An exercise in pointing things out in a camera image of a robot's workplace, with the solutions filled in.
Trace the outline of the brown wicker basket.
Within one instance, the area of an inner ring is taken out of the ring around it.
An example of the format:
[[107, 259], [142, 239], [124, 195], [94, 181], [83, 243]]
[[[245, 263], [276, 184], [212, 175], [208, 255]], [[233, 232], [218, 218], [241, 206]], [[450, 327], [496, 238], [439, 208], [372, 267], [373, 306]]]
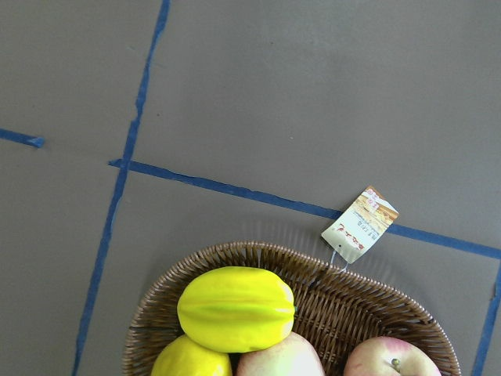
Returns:
[[408, 295], [285, 246], [245, 240], [196, 251], [150, 286], [128, 327], [121, 366], [124, 375], [150, 374], [161, 350], [182, 334], [176, 306], [184, 288], [200, 274], [223, 266], [267, 269], [289, 284], [297, 305], [293, 330], [315, 347], [328, 375], [341, 375], [351, 351], [376, 336], [415, 345], [443, 375], [461, 373], [438, 321]]

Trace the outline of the paper price tag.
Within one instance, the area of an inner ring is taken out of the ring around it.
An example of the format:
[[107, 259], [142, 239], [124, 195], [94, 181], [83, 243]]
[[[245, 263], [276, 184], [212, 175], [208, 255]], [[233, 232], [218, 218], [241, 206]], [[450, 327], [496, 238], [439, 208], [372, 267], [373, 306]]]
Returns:
[[399, 217], [398, 211], [373, 186], [367, 186], [321, 237], [348, 264], [356, 262]]

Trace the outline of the yellow starfruit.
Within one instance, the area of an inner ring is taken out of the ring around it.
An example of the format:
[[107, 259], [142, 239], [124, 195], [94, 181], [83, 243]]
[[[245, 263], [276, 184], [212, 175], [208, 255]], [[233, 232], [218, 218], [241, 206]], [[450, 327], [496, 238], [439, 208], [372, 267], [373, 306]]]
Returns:
[[294, 293], [266, 269], [226, 266], [201, 274], [182, 292], [177, 315], [185, 334], [220, 353], [267, 349], [294, 324]]

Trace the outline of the yellow lemon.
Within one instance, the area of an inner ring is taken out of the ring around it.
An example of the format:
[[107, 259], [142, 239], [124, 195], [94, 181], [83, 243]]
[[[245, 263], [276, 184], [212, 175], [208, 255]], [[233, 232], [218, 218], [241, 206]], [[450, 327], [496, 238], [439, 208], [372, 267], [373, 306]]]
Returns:
[[183, 335], [167, 345], [156, 358], [153, 376], [232, 375], [227, 353], [216, 352]]

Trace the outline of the red pink apple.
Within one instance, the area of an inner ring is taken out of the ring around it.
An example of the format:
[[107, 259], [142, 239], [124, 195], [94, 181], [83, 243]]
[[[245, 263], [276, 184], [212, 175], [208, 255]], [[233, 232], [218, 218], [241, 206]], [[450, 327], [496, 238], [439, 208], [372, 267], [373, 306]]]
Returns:
[[380, 336], [367, 339], [350, 353], [343, 375], [440, 375], [434, 361], [401, 339]]

